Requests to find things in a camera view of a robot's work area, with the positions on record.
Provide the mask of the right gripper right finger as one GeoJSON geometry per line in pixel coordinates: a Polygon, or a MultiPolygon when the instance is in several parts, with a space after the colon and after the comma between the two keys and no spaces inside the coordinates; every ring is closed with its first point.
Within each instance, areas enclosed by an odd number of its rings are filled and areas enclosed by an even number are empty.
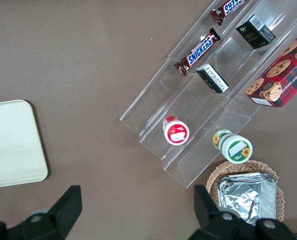
{"type": "Polygon", "coordinates": [[[220,211],[204,185],[194,186],[194,211],[200,228],[190,240],[296,240],[296,235],[276,219],[262,218],[255,226],[235,214],[220,211]]]}

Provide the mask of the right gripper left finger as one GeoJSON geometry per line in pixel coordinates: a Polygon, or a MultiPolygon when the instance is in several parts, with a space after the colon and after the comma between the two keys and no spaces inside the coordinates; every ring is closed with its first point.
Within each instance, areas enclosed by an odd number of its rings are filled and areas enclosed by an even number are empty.
{"type": "Polygon", "coordinates": [[[81,186],[72,185],[46,213],[33,214],[11,228],[0,221],[0,240],[64,240],[82,209],[81,186]]]}

